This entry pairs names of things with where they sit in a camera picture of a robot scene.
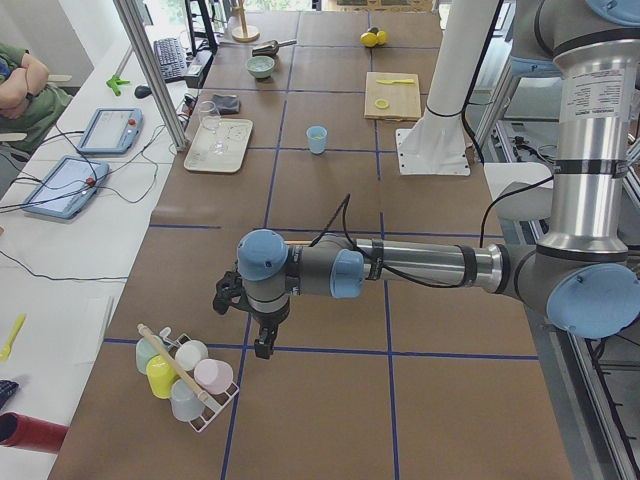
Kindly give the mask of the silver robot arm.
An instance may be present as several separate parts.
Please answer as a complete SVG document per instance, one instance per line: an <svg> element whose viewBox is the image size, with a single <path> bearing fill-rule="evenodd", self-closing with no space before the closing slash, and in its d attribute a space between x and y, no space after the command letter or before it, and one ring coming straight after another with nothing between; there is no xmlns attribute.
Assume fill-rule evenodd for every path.
<svg viewBox="0 0 640 480"><path fill-rule="evenodd" d="M214 309L258 322L269 358L294 295L354 298L366 281L440 289L480 287L520 300L576 336L614 335L639 314L639 280L618 237L627 136L639 64L635 1L520 1L512 64L524 76L563 78L548 232L532 246L428 245L321 232L292 245L276 232L245 235L217 283Z"/></svg>

